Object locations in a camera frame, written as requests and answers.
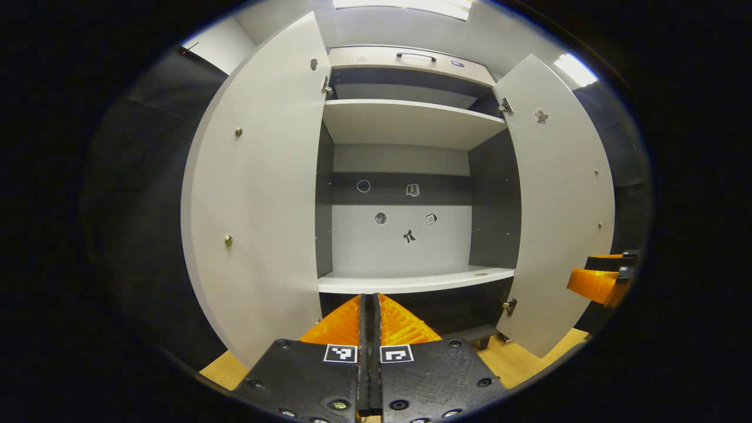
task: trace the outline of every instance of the cabinet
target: cabinet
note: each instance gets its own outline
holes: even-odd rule
[[[589,117],[532,55],[495,82],[477,64],[461,78],[441,67],[447,57],[420,68],[372,47],[389,53],[384,62],[376,54],[350,61],[344,53],[354,50],[327,55],[311,13],[262,45],[212,100],[181,197],[183,249],[204,313],[252,367],[273,339],[310,329],[321,317],[320,293],[430,293],[508,281],[504,295],[517,308],[497,327],[544,355],[587,307],[566,290],[569,272],[611,245],[613,186]],[[457,82],[450,93],[475,100],[432,102],[431,92],[416,97],[399,87],[398,99],[342,99],[347,84],[335,73],[345,69],[353,77],[370,69],[366,76],[450,78]],[[510,107],[497,114],[503,99]],[[489,160],[494,154],[502,161]],[[357,190],[361,176],[371,183],[366,193]],[[406,181],[420,194],[408,195]]]

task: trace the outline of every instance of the drawer handle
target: drawer handle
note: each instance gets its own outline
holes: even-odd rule
[[[430,57],[432,62],[436,61],[436,58],[434,56],[429,56],[427,54],[418,54],[418,53],[403,53],[403,52],[399,52],[399,53],[397,53],[397,57],[402,57],[403,54],[412,54],[413,56]]]

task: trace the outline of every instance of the white cabinet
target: white cabinet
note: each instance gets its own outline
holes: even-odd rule
[[[252,367],[272,340],[297,339],[320,318],[319,292],[435,291],[514,275],[509,298],[517,300],[517,308],[511,318],[499,321],[499,329],[544,355],[587,305],[566,290],[569,272],[589,254],[608,253],[611,244],[611,176],[589,117],[534,56],[496,83],[482,65],[464,62],[460,68],[445,55],[428,53],[436,56],[434,61],[412,54],[422,50],[353,48],[333,48],[327,56],[311,13],[240,64],[207,109],[186,165],[181,230],[191,282],[212,327]],[[408,99],[336,99],[345,84],[337,84],[334,72],[364,68],[371,69],[366,76],[376,78],[384,76],[379,73],[384,69],[450,78],[459,81],[457,91],[472,94],[479,106],[466,110]],[[334,87],[334,98],[327,98],[325,80]],[[496,113],[502,99],[513,112]],[[538,109],[547,119],[535,114]],[[333,206],[340,207],[334,218],[343,219],[339,225],[333,222],[331,231],[347,231],[330,235],[329,242],[342,242],[333,251],[346,248],[335,259],[349,266],[370,255],[381,262],[341,266],[340,272],[335,263],[333,272],[318,278],[317,243],[321,247],[327,241],[317,239],[326,231],[318,231],[314,223],[317,189],[328,186],[316,186],[322,121],[334,149],[347,146],[347,156],[355,157],[361,145],[371,160],[370,168],[333,174],[333,190],[338,181],[351,188],[328,194],[340,202]],[[519,256],[516,266],[472,266],[467,257],[471,233],[481,228],[462,211],[472,207],[467,192],[472,169],[468,176],[466,157],[501,135],[511,135],[516,155],[521,224],[513,236],[519,239]],[[379,154],[380,148],[390,153]],[[439,165],[419,163],[416,169],[423,170],[410,173],[405,171],[409,162],[378,163],[394,157],[395,148],[409,151],[414,161],[443,157],[453,170],[433,172]],[[426,149],[435,151],[422,154]],[[595,175],[595,169],[602,171]],[[358,172],[374,176],[374,186],[362,196],[348,179]],[[421,180],[419,196],[405,193],[403,176]],[[414,208],[406,212],[406,207]],[[450,207],[457,213],[448,212]],[[392,215],[383,227],[374,221],[376,209]],[[437,226],[428,223],[431,213],[438,216]],[[405,230],[413,227],[423,235],[410,243]],[[426,235],[426,230],[433,232]],[[231,245],[225,242],[228,235]],[[444,248],[443,242],[452,245]],[[434,250],[418,254],[419,248]]]

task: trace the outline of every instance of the drawer front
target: drawer front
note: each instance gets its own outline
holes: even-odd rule
[[[335,47],[329,51],[335,68],[400,68],[430,72],[473,81],[487,87],[496,82],[485,66],[464,59],[403,47]]]

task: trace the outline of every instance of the ceiling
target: ceiling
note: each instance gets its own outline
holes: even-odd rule
[[[466,22],[405,8],[334,9],[332,0],[265,0],[235,15],[256,44],[313,11],[327,47],[391,44],[436,50],[485,65],[496,80],[528,54],[548,64],[570,89],[579,88],[553,66],[564,47],[536,25],[506,9],[475,0]]]

